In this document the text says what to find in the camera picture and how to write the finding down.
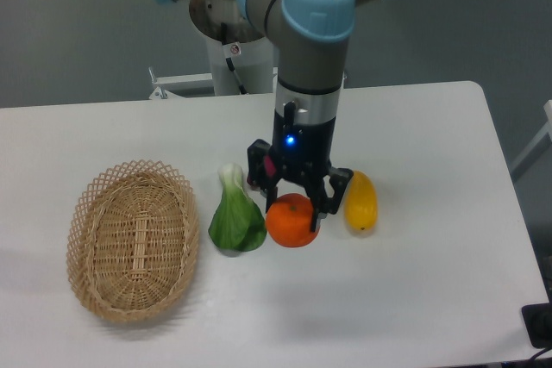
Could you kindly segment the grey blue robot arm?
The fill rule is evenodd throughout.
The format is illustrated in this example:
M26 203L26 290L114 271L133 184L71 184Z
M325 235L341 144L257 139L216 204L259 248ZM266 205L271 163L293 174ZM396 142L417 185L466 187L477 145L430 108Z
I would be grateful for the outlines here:
M373 0L233 1L238 16L279 51L273 137L248 148L248 182L268 203L280 180L302 187L316 230L339 209L353 176L329 155L355 10Z

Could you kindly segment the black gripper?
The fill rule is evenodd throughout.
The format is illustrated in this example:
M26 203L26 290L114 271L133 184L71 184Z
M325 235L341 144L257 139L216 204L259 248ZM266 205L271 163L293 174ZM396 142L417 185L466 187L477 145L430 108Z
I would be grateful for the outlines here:
M266 212L278 197L278 182L284 179L304 187L312 206L312 233L325 215L337 213L354 173L330 166L335 124L335 118L319 124L300 123L294 101L284 105L282 115L275 112L272 145L257 139L247 150L247 181L266 198Z

